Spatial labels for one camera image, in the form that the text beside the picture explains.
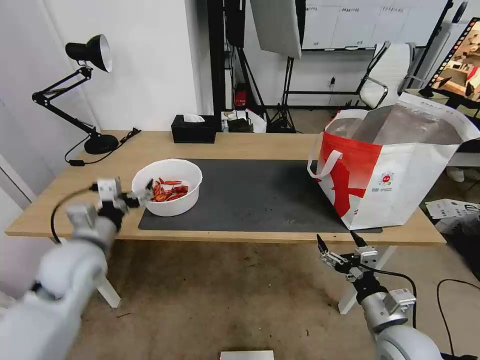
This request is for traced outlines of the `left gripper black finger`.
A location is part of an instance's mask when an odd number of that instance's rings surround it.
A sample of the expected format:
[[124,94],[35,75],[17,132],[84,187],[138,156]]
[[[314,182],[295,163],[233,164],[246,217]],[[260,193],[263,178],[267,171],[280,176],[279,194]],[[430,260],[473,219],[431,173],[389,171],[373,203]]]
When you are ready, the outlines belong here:
[[130,209],[137,209],[140,207],[140,200],[138,195],[134,192],[122,192],[118,196],[119,209],[125,215]]
[[144,188],[142,188],[139,191],[133,191],[132,192],[133,199],[138,201],[139,204],[146,204],[147,202],[149,202],[154,196],[153,183],[154,183],[154,179],[151,178],[146,183]]

